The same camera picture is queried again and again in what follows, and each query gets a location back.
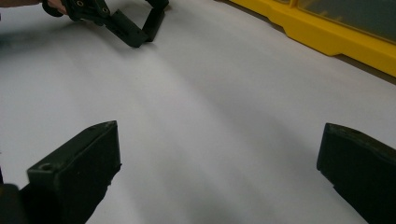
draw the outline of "human hand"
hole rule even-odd
[[[58,9],[58,11],[64,15],[67,15],[66,8],[62,4],[61,0],[48,0],[47,1],[49,4],[49,7],[53,7],[55,9]]]

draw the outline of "black plastic part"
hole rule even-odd
[[[85,223],[119,170],[117,122],[82,131],[27,171],[21,196],[31,223]]]
[[[21,202],[20,191],[17,186],[0,185],[0,223],[28,224]]]
[[[370,224],[396,223],[396,150],[359,131],[326,124],[318,170]]]
[[[48,0],[43,0],[43,9],[46,11],[48,14],[50,14],[53,17],[62,17],[64,14],[58,11],[58,9],[50,7]]]
[[[3,180],[3,172],[1,171],[1,166],[0,166],[0,185],[4,184]]]
[[[109,31],[130,47],[139,48],[149,38],[119,10],[104,23]]]
[[[154,8],[148,14],[148,19],[143,26],[143,32],[148,35],[147,42],[152,42],[154,37],[157,35],[160,29],[163,18],[165,17],[165,12],[162,9]]]
[[[50,15],[59,15],[57,13],[60,12],[48,6],[48,0],[44,1],[43,8]],[[133,48],[153,41],[163,21],[163,10],[169,4],[168,0],[148,0],[153,9],[150,11],[144,27],[140,29],[120,10],[110,15],[110,10],[104,0],[62,0],[62,2],[72,21],[86,20],[93,21],[99,26],[105,25],[109,31]]]

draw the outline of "white surface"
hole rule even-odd
[[[147,3],[125,2],[110,5],[141,25]],[[89,223],[365,223],[317,171],[321,135],[333,122],[396,147],[394,85],[220,1],[171,1],[140,49],[40,6],[0,12],[8,183],[115,119],[123,165]]]

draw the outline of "black clamp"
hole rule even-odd
[[[104,25],[109,31],[121,39],[125,44],[138,48],[145,42],[152,42],[157,34],[165,15],[164,9],[168,0],[147,0],[153,9],[140,29],[128,19],[119,9],[110,15],[104,0],[62,0],[67,14],[72,21],[93,21],[95,24]],[[53,17],[62,17],[62,13],[50,7],[48,0],[43,0],[43,8]]]

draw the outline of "yellow plastic bin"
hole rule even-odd
[[[396,77],[396,0],[230,0],[326,55],[344,54]]]

